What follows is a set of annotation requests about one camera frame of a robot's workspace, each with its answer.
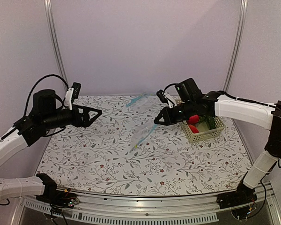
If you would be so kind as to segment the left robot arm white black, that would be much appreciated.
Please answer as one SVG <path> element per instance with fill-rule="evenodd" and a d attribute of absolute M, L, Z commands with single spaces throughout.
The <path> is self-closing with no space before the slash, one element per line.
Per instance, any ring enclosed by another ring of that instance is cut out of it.
<path fill-rule="evenodd" d="M 51 76 L 65 84 L 65 97 L 59 97 L 52 89 L 29 92 L 28 98 L 33 99 L 31 111 L 24 111 L 23 116 L 0 137 L 0 166 L 39 139 L 52 136 L 52 130 L 62 132 L 69 125 L 88 128 L 102 115 L 102 110 L 74 104 L 80 93 L 80 83 L 69 86 L 61 76 Z M 72 208 L 78 200 L 77 195 L 69 191 L 59 191 L 56 182 L 45 173 L 27 178 L 0 178 L 0 204 L 9 198 L 34 195 L 39 201 Z"/>

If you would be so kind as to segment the clear zip bag blue zipper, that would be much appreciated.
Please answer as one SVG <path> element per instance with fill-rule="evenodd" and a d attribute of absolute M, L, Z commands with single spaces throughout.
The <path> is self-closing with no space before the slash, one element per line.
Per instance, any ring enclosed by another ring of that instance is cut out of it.
<path fill-rule="evenodd" d="M 151 121 L 135 126 L 132 129 L 129 153 L 134 152 L 141 143 L 143 143 L 157 128 L 157 125 Z"/>

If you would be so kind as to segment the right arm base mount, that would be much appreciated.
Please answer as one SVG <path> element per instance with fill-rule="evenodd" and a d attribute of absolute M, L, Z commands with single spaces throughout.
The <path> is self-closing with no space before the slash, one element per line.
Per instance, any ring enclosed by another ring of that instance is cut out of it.
<path fill-rule="evenodd" d="M 217 203 L 220 209 L 233 208 L 232 216 L 237 220 L 248 219 L 252 212 L 251 203 L 254 204 L 257 200 L 255 189 L 247 187 L 243 181 L 241 181 L 235 191 L 225 192 L 217 195 Z"/>

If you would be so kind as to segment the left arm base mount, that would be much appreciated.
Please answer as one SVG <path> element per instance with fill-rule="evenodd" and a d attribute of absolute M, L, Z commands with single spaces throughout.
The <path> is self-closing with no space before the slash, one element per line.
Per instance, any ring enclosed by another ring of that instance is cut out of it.
<path fill-rule="evenodd" d="M 41 195 L 37 195 L 36 199 L 41 202 L 49 203 L 59 208 L 73 208 L 79 203 L 78 195 L 72 193 L 69 188 L 60 191 L 57 190 L 57 184 L 45 173 L 36 175 L 44 185 L 44 191 Z"/>

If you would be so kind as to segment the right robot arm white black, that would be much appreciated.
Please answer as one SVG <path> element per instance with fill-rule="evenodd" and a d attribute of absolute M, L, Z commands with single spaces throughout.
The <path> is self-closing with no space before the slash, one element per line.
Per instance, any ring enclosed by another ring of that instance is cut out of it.
<path fill-rule="evenodd" d="M 281 159 L 281 101 L 263 103 L 234 97 L 223 90 L 204 94 L 192 78 L 172 86 L 181 103 L 176 103 L 166 88 L 157 91 L 156 95 L 166 107 L 155 118 L 155 124 L 170 126 L 195 115 L 230 118 L 249 124 L 253 128 L 249 134 L 264 142 L 264 149 L 255 154 L 253 166 L 233 193 L 233 201 L 243 204 L 251 196 L 250 189 L 254 189 Z"/>

